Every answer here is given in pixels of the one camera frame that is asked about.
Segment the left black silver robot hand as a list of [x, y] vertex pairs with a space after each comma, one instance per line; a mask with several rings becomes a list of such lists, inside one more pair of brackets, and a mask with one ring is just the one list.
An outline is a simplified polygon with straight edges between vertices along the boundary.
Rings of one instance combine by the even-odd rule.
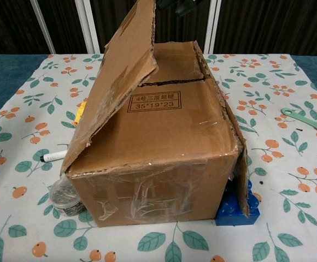
[[[183, 16], [194, 8], [196, 8], [202, 1], [201, 0], [185, 0], [177, 6], [175, 9], [175, 14], [177, 16]], [[178, 0], [158, 0], [156, 4], [160, 10], [167, 9], [171, 5], [178, 3]]]

